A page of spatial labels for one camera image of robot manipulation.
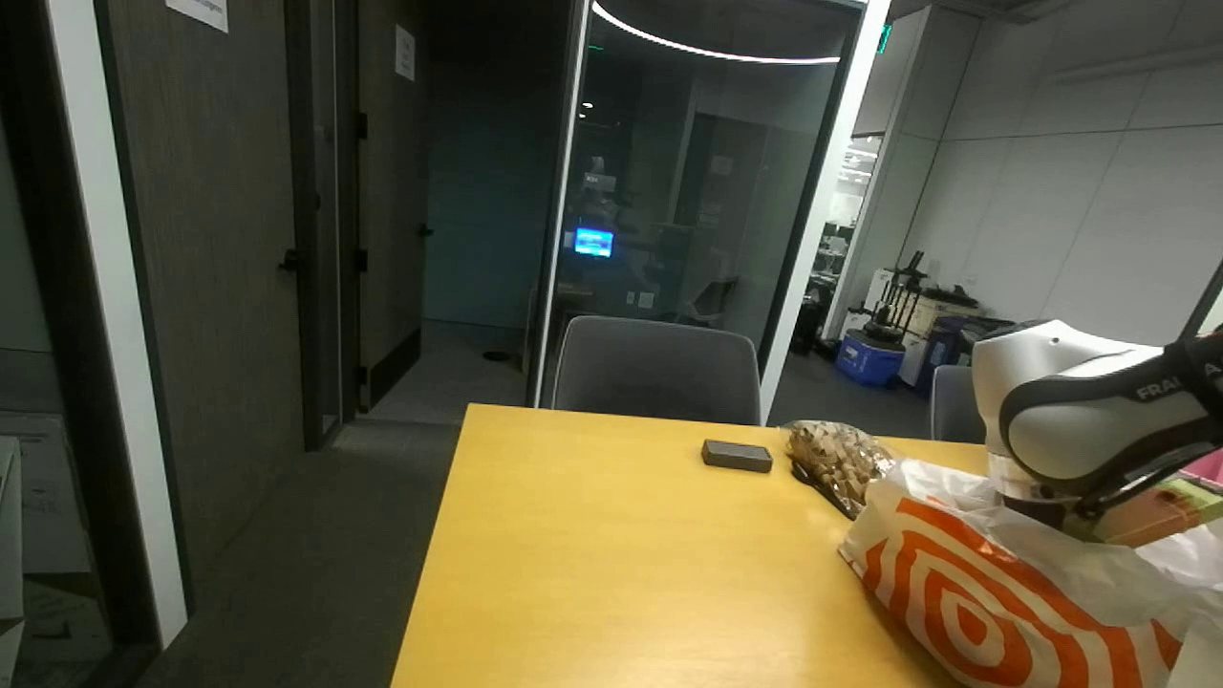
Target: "patterned bag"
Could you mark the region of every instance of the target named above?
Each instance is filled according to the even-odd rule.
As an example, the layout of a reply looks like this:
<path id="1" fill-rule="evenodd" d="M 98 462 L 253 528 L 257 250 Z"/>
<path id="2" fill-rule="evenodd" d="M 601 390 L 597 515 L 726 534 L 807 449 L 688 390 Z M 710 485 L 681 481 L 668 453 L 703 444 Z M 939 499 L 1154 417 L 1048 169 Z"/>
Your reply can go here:
<path id="1" fill-rule="evenodd" d="M 867 485 L 843 561 L 963 686 L 1220 686 L 1223 542 L 1154 566 L 1005 510 L 983 477 L 895 462 Z"/>

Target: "ceiling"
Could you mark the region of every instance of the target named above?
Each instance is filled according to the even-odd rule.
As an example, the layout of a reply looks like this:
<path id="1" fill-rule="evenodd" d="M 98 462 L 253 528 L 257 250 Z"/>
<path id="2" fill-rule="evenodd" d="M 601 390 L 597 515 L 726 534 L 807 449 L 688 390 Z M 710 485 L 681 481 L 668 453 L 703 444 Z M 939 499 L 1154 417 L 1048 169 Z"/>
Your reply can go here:
<path id="1" fill-rule="evenodd" d="M 889 0 L 889 17 L 914 17 L 919 7 L 947 7 L 974 20 L 1000 20 L 1000 25 L 1034 25 L 1054 17 L 1079 0 Z"/>
<path id="2" fill-rule="evenodd" d="M 830 0 L 601 0 L 615 20 L 703 51 L 810 58 L 842 54 L 856 13 Z"/>

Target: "door handle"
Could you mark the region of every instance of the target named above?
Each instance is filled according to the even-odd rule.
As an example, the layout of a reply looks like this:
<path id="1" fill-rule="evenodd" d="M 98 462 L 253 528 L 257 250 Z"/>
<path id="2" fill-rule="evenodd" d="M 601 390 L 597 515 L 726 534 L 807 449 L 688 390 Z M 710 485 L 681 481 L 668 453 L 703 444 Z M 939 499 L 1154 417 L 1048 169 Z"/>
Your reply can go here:
<path id="1" fill-rule="evenodd" d="M 298 250 L 285 250 L 281 259 L 273 264 L 273 273 L 295 273 L 295 274 L 298 274 L 303 269 L 307 269 L 307 259 L 303 259 Z"/>

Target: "chair backrest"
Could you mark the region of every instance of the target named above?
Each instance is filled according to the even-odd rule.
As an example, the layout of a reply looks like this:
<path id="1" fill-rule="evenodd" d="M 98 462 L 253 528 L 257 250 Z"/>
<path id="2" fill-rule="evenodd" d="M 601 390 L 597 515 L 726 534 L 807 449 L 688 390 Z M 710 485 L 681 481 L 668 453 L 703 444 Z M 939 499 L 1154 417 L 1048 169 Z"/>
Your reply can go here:
<path id="1" fill-rule="evenodd" d="M 931 440 L 987 440 L 972 366 L 937 366 L 930 388 L 930 437 Z"/>
<path id="2" fill-rule="evenodd" d="M 551 408 L 761 426 L 758 348 L 726 330 L 573 316 Z"/>

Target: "ceiling light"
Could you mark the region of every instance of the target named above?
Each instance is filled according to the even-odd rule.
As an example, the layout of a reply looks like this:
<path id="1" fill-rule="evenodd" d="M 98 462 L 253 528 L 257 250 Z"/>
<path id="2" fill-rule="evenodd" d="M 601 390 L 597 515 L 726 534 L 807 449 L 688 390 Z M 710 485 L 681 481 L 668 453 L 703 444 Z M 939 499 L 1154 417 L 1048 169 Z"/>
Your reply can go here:
<path id="1" fill-rule="evenodd" d="M 671 42 L 661 36 L 648 36 L 620 17 L 612 17 L 602 6 L 593 6 L 593 13 L 620 27 L 624 36 L 635 36 L 640 42 L 666 48 L 666 51 L 681 51 L 681 54 L 694 54 L 694 58 L 710 58 L 710 63 L 740 63 L 740 65 L 837 65 L 842 58 L 769 58 L 769 54 L 726 54 L 726 51 L 703 51 L 703 48 L 688 48 L 688 42 Z"/>

